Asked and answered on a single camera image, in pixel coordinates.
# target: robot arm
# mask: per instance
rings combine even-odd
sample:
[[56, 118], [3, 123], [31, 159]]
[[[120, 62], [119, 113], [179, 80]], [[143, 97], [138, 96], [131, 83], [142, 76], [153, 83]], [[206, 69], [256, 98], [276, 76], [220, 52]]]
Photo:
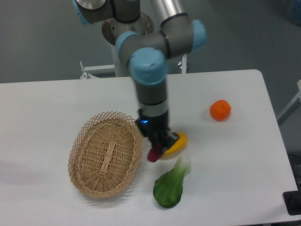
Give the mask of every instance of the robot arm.
[[[129, 19], [125, 15], [132, 15], [131, 19], [134, 19], [133, 15], [137, 11], [134, 10], [135, 13], [132, 14], [131, 10], [137, 9], [138, 5], [140, 12], [138, 0], [86, 1], [104, 2], [96, 11], [107, 7], [108, 16], [112, 13], [115, 19], [116, 12], [122, 11], [116, 6], [121, 7], [122, 4], [129, 4], [129, 7], [125, 7], [127, 12], [120, 14], [124, 16], [123, 20]], [[191, 21], [188, 18], [181, 0], [152, 0], [152, 4], [160, 19], [161, 30], [148, 35], [139, 35], [134, 31], [124, 32], [117, 38], [115, 46], [120, 62], [128, 68], [135, 82], [140, 106], [138, 110], [140, 117], [136, 120], [136, 124], [151, 142], [149, 160], [156, 161], [179, 139], [179, 136], [168, 127], [166, 60], [202, 48], [206, 43], [206, 31], [199, 20]]]

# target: gray floor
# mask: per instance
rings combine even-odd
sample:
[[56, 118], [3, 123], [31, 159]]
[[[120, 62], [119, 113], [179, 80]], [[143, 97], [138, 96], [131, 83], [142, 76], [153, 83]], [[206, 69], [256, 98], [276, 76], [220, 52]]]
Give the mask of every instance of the gray floor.
[[[301, 79], [301, 27], [290, 22], [283, 1], [183, 2], [208, 32], [207, 46], [188, 55], [189, 72], [258, 69], [278, 114]], [[150, 1], [141, 4], [159, 29]], [[70, 0], [0, 0], [0, 83], [78, 79], [80, 60], [112, 64], [101, 26], [81, 25]], [[178, 73], [179, 59], [169, 60], [170, 73]], [[287, 151], [301, 154], [301, 108], [280, 129]]]

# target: woven basket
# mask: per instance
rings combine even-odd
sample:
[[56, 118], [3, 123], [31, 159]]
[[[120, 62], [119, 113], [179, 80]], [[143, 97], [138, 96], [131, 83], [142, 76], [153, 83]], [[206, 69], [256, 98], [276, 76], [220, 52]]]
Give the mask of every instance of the woven basket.
[[118, 112], [94, 116], [81, 129], [70, 153], [68, 172], [72, 183], [95, 198], [120, 193], [138, 169], [142, 143], [131, 116]]

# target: blue joint cap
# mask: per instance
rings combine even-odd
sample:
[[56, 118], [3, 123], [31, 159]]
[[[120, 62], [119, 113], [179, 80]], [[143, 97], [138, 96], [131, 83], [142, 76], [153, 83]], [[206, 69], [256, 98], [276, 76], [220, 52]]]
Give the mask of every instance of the blue joint cap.
[[131, 35], [138, 35], [137, 32], [133, 31], [128, 31], [128, 32], [123, 32], [115, 41], [115, 47], [117, 51], [117, 55], [120, 58], [120, 51], [121, 51], [121, 46], [124, 43], [124, 41], [130, 37]]
[[168, 72], [163, 52], [149, 47], [141, 48], [132, 54], [129, 70], [133, 79], [145, 86], [160, 84]]
[[76, 0], [72, 0], [73, 6], [76, 10], [77, 15], [79, 16], [79, 20], [82, 24], [87, 25], [87, 24], [91, 24], [89, 21], [87, 21], [87, 19], [82, 15], [79, 6], [76, 3]]
[[206, 44], [207, 42], [207, 33], [205, 26], [200, 20], [193, 20], [193, 43], [192, 43], [192, 52], [195, 52]]

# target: white table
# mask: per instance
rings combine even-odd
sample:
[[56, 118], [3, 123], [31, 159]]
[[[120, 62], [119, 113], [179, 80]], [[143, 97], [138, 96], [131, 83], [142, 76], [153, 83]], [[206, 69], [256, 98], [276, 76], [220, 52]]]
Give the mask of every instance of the white table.
[[[295, 180], [269, 96], [256, 70], [169, 75], [170, 126], [189, 142], [192, 169], [181, 202], [163, 210], [154, 180], [175, 159], [150, 163], [147, 150], [126, 192], [96, 201], [70, 182], [69, 153], [82, 125], [105, 111], [137, 116], [130, 78], [0, 85], [0, 225], [234, 226], [299, 220], [282, 193]], [[232, 106], [216, 122], [209, 106]]]

